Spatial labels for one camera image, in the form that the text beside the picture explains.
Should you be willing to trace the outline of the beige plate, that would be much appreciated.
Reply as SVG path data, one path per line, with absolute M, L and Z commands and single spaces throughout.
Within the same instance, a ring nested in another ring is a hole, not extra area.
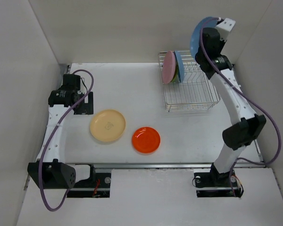
M 106 109 L 95 114 L 90 123 L 92 136 L 104 143 L 118 140 L 123 135 L 125 128 L 125 117 L 113 109 Z

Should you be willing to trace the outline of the orange plate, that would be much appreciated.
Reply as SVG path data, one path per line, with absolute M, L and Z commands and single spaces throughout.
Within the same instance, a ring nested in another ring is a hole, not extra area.
M 152 127 L 138 128 L 132 136 L 132 145 L 140 154 L 152 154 L 160 146 L 160 134 Z

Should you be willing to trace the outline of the pink plate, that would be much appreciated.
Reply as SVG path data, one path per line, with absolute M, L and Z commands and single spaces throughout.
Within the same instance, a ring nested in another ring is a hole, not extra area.
M 165 55 L 162 66 L 162 81 L 168 84 L 172 81 L 175 73 L 175 56 L 172 51 L 168 51 Z

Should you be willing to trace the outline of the green plate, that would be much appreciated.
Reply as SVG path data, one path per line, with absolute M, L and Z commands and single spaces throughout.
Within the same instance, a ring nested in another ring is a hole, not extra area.
M 178 63 L 175 64 L 175 73 L 170 83 L 178 82 Z

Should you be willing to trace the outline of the dark blue plate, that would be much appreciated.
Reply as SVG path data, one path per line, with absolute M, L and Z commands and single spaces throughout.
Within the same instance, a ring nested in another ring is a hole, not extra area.
M 178 64 L 179 80 L 180 80 L 180 82 L 183 82 L 184 81 L 184 77 L 185 77 L 184 65 L 183 65 L 183 60 L 182 60 L 181 54 L 177 50 L 175 50 L 175 57 L 176 57 L 176 61 L 177 61 L 177 64 Z

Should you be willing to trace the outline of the wire dish rack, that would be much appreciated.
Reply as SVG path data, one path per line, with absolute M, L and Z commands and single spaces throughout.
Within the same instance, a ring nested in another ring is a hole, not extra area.
M 165 109 L 168 112 L 206 111 L 221 100 L 188 50 L 179 51 L 184 65 L 184 81 L 162 84 Z

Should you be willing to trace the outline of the light blue plate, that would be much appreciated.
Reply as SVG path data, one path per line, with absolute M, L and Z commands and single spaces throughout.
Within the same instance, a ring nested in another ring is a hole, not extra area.
M 200 40 L 200 30 L 202 27 L 206 28 L 215 28 L 217 25 L 217 22 L 219 22 L 221 18 L 219 17 L 212 17 L 208 16 L 204 19 L 202 19 L 195 27 L 192 35 L 191 35 L 191 40 L 190 40 L 190 53 L 191 56 L 195 59 L 196 54 L 198 53 L 199 49 L 199 40 Z

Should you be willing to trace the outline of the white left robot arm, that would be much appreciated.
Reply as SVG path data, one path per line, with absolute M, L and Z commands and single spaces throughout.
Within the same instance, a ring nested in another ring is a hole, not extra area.
M 75 74 L 64 74 L 62 85 L 53 90 L 48 98 L 49 118 L 42 148 L 35 162 L 28 163 L 27 172 L 36 185 L 39 185 L 39 161 L 42 152 L 42 183 L 44 189 L 71 189 L 75 185 L 75 168 L 65 164 L 67 126 L 74 115 L 93 114 L 93 92 L 84 100 L 72 106 L 85 93 L 81 91 L 82 78 Z

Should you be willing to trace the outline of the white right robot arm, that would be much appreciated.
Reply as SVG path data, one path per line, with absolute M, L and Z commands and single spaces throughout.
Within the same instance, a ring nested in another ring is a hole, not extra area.
M 222 132 L 223 147 L 210 172 L 201 174 L 210 186 L 230 187 L 233 167 L 241 153 L 257 139 L 266 118 L 258 115 L 242 93 L 229 59 L 221 54 L 235 25 L 231 19 L 206 17 L 192 33 L 190 53 L 214 85 L 230 116 L 231 126 Z

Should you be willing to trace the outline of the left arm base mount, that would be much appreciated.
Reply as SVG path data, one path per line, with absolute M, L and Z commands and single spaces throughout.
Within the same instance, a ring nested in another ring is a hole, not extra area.
M 109 198 L 111 170 L 93 165 L 75 165 L 76 179 L 67 198 Z

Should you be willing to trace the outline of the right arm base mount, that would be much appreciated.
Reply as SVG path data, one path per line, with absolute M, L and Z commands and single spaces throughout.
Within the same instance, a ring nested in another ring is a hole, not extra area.
M 210 172 L 194 172 L 192 185 L 196 187 L 198 198 L 238 197 L 244 194 L 244 188 L 235 175 L 217 180 Z

